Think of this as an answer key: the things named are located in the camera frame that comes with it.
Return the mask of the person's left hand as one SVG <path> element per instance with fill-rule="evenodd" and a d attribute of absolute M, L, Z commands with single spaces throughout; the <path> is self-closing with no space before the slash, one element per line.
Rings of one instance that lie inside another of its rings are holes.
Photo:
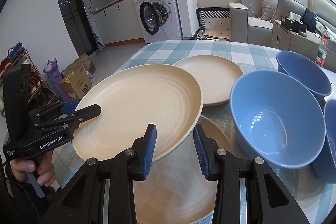
<path fill-rule="evenodd" d="M 20 182 L 29 183 L 27 172 L 38 173 L 37 183 L 40 186 L 51 186 L 55 180 L 55 167 L 52 164 L 52 151 L 43 155 L 42 161 L 35 166 L 34 161 L 17 158 L 10 162 L 14 177 Z"/>

